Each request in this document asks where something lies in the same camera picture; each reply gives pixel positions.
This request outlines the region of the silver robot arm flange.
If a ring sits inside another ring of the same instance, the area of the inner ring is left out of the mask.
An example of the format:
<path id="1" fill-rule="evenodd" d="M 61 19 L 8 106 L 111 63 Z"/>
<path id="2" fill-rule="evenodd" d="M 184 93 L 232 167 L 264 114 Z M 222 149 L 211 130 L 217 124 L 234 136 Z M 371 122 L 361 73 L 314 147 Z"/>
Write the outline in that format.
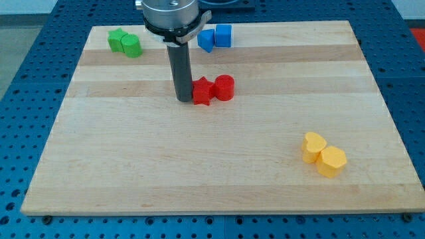
<path id="1" fill-rule="evenodd" d="M 135 0 L 147 31 L 169 47 L 180 47 L 194 39 L 212 19 L 200 10 L 197 0 Z"/>

